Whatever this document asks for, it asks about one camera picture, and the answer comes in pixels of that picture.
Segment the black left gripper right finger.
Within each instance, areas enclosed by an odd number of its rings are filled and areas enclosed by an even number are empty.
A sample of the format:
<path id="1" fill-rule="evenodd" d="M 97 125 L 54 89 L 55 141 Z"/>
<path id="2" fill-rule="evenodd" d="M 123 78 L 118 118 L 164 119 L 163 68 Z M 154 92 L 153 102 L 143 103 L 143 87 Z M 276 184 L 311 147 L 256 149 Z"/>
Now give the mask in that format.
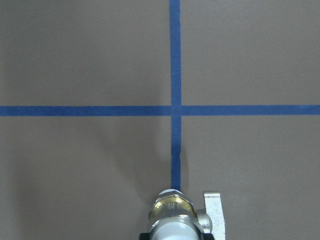
<path id="1" fill-rule="evenodd" d="M 214 240 L 214 236 L 212 233 L 200 233 L 199 235 L 200 240 Z"/>

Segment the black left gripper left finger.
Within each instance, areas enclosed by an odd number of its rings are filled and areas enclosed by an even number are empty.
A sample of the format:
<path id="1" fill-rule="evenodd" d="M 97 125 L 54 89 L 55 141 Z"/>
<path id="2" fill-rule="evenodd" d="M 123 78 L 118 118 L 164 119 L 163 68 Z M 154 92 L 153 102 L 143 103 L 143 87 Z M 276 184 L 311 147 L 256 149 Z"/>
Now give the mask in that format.
<path id="1" fill-rule="evenodd" d="M 139 240 L 151 240 L 152 234 L 150 232 L 143 232 L 139 234 Z"/>

